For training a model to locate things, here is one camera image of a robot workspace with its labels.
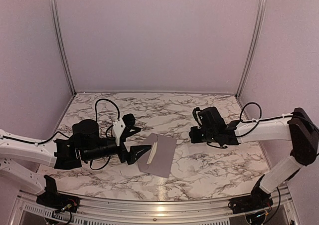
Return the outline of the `cream paper letter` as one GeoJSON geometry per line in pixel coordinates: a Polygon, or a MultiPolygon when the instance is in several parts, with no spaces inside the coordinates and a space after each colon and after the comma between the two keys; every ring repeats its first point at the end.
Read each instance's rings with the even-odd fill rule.
{"type": "Polygon", "coordinates": [[[157,152],[157,146],[158,146],[158,141],[154,142],[153,145],[152,145],[152,148],[150,150],[150,154],[149,154],[149,157],[148,157],[148,160],[147,160],[147,165],[150,165],[156,155],[156,152],[157,152]]]}

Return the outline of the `grey envelope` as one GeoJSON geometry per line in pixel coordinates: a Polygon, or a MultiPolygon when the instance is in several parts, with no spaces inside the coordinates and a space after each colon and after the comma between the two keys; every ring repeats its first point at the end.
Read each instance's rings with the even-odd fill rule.
{"type": "Polygon", "coordinates": [[[153,143],[156,141],[158,141],[157,152],[152,163],[150,165],[147,165],[147,160],[150,154],[149,150],[138,159],[138,168],[140,172],[168,178],[170,175],[172,161],[177,146],[177,139],[151,133],[142,142],[142,145],[152,146],[153,143]]]}

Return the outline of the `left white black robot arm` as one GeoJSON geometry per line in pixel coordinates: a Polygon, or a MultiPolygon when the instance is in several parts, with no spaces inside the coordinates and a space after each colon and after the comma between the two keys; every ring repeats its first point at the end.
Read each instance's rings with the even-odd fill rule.
{"type": "Polygon", "coordinates": [[[15,160],[24,160],[45,165],[56,170],[73,170],[83,163],[96,159],[118,156],[121,163],[134,164],[151,145],[137,145],[126,148],[124,142],[138,132],[135,118],[127,114],[112,125],[112,138],[99,135],[98,122],[85,119],[72,126],[72,135],[67,139],[32,141],[30,138],[0,132],[0,174],[18,182],[23,191],[40,196],[51,207],[63,203],[63,196],[57,192],[55,180],[49,176],[39,176],[15,160]]]}

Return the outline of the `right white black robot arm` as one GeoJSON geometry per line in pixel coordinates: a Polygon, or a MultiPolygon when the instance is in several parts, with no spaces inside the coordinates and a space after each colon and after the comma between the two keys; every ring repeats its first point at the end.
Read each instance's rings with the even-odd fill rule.
{"type": "Polygon", "coordinates": [[[248,142],[288,141],[290,154],[281,159],[270,172],[255,184],[247,205],[257,209],[277,186],[292,178],[302,167],[312,164],[318,156],[319,129],[302,108],[272,118],[233,120],[225,123],[216,107],[195,108],[192,115],[197,126],[191,127],[191,143],[206,143],[218,149],[248,142]]]}

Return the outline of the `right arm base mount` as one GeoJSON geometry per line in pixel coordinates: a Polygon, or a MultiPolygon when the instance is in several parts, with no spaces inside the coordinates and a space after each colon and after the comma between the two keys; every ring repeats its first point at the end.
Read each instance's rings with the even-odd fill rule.
{"type": "Polygon", "coordinates": [[[233,214],[251,212],[273,205],[271,195],[260,188],[260,182],[264,176],[256,182],[249,195],[229,200],[228,207],[232,210],[233,214]]]}

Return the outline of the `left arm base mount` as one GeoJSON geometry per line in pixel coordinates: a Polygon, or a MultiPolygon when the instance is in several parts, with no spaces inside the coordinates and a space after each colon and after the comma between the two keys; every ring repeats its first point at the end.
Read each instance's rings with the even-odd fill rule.
{"type": "Polygon", "coordinates": [[[72,222],[72,214],[77,212],[80,198],[77,196],[59,193],[56,181],[49,175],[44,175],[44,192],[37,196],[36,202],[40,205],[55,209],[54,214],[69,212],[69,219],[66,223],[54,223],[46,221],[48,225],[69,225],[72,222]]]}

